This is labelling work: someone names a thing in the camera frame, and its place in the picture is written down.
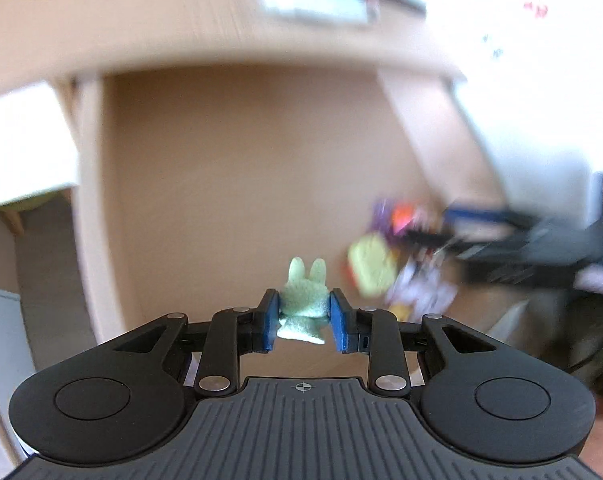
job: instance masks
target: orange object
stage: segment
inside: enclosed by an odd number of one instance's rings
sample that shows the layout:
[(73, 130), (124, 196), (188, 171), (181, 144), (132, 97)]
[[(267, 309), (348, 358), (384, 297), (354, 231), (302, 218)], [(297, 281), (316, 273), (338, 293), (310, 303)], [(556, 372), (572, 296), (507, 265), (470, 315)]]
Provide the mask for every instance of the orange object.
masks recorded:
[(355, 272), (353, 271), (353, 268), (348, 262), (345, 263), (344, 270), (348, 282), (356, 288), (359, 288), (359, 283), (357, 283), (357, 277), (355, 276)]
[(413, 306), (411, 304), (393, 303), (388, 310), (395, 315), (397, 321), (408, 321), (412, 316)]
[(392, 232), (396, 235), (403, 231), (415, 218), (415, 206), (410, 204), (397, 204), (392, 211)]

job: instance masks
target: plush bunny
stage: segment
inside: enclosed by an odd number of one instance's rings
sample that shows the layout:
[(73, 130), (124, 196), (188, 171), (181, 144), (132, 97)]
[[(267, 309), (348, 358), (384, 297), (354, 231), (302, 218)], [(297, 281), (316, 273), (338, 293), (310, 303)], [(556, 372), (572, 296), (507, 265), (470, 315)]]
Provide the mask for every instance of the plush bunny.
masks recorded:
[(320, 329), (328, 322), (328, 287), (326, 262), (316, 259), (306, 278), (303, 260), (296, 256), (290, 262), (288, 283), (281, 291), (279, 337), (298, 339), (323, 345)]

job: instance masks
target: blue object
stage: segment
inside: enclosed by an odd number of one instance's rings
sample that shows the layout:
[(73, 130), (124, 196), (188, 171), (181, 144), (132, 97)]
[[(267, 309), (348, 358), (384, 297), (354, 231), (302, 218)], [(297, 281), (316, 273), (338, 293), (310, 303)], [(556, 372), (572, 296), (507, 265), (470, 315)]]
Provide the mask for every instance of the blue object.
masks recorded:
[(502, 224), (507, 222), (507, 212), (503, 210), (449, 207), (444, 211), (443, 219), (446, 223), (453, 223), (456, 220), (475, 220), (479, 222)]
[(335, 296), (334, 292), (330, 293), (330, 325), (333, 329), (333, 336), (335, 338), (335, 346), (337, 346), (338, 352), (345, 352), (348, 348), (348, 336), (345, 331), (345, 313), (342, 312), (339, 306), (339, 300)]
[(271, 351), (279, 328), (279, 294), (274, 294), (265, 311), (264, 349)]

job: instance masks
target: white wall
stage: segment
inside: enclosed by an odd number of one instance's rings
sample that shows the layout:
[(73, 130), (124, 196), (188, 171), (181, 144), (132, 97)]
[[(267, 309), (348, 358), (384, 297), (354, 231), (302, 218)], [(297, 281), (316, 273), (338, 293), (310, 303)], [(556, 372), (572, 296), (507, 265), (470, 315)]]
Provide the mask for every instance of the white wall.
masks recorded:
[(429, 0), (428, 20), (468, 76), (457, 97), (511, 205), (591, 221), (591, 176), (603, 170), (603, 0)]

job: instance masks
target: purple object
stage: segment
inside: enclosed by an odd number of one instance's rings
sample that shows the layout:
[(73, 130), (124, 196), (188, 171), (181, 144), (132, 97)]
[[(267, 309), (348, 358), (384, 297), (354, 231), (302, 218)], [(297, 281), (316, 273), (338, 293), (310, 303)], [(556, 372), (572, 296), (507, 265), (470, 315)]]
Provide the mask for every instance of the purple object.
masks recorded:
[(386, 240), (391, 243), (396, 240), (396, 237), (392, 232), (392, 211), (396, 204), (396, 200), (385, 198), (379, 200), (373, 209), (373, 224), (371, 225), (371, 230), (379, 231), (386, 237)]

